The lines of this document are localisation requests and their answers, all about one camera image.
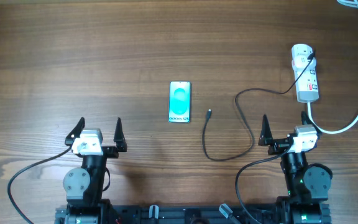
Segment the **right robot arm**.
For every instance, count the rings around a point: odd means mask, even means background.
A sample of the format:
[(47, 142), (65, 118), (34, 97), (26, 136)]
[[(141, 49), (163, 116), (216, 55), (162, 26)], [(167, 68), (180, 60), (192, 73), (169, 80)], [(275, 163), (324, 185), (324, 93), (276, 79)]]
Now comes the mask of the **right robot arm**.
[(306, 153), (316, 148), (322, 132), (303, 111), (302, 124), (285, 138), (272, 136), (266, 115), (262, 117), (259, 146), (268, 146), (268, 155), (281, 158), (288, 195), (275, 203), (278, 223), (331, 223), (330, 208), (325, 201), (333, 179), (333, 172), (325, 165), (308, 163)]

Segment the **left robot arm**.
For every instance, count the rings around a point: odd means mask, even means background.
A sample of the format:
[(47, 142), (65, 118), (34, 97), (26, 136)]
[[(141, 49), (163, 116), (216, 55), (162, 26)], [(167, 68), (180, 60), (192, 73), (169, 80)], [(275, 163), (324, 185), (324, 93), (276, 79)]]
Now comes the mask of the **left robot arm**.
[(104, 176), (110, 175), (108, 159), (117, 159), (120, 152), (127, 151), (121, 118), (117, 119), (113, 146), (103, 146), (103, 135), (99, 128), (85, 128), (84, 117), (65, 138), (65, 145), (76, 156), (82, 158), (79, 168), (67, 172), (63, 188), (67, 194), (67, 205), (56, 209), (55, 223), (60, 224), (108, 224), (120, 223), (120, 215), (110, 200), (102, 194), (109, 188), (104, 185)]

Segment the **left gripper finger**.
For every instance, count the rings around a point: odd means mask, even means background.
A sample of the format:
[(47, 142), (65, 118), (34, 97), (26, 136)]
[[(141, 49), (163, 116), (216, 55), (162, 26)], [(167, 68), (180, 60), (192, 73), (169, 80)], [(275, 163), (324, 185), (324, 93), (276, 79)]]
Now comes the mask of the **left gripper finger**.
[(79, 138), (79, 136), (84, 128), (85, 128), (85, 118), (81, 117), (79, 122), (77, 122), (76, 126), (66, 136), (65, 145), (72, 146), (75, 139)]
[(120, 117), (117, 118), (113, 141), (116, 143), (116, 146), (126, 146), (126, 140), (124, 137), (122, 121)]

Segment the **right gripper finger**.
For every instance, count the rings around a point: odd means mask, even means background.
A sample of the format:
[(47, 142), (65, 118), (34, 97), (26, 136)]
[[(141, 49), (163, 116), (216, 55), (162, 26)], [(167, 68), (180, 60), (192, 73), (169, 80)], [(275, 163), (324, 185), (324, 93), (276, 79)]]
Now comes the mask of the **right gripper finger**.
[(270, 129), (268, 117), (266, 114), (262, 117), (262, 129), (258, 141), (259, 146), (269, 146), (273, 144), (273, 136)]
[(312, 120), (309, 119), (307, 112), (305, 112), (305, 111), (301, 112), (301, 121), (302, 121), (303, 125), (307, 125), (307, 124), (312, 125), (315, 128), (317, 135), (322, 135), (322, 132), (317, 127), (317, 125), (315, 125), (314, 122), (312, 122)]

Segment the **turquoise screen smartphone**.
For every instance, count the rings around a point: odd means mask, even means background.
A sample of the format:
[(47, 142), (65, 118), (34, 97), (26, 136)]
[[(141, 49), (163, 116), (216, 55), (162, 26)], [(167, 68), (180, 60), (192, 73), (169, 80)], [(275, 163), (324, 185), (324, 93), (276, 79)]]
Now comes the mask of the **turquoise screen smartphone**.
[(170, 82), (168, 121), (170, 123), (189, 123), (191, 113), (191, 83)]

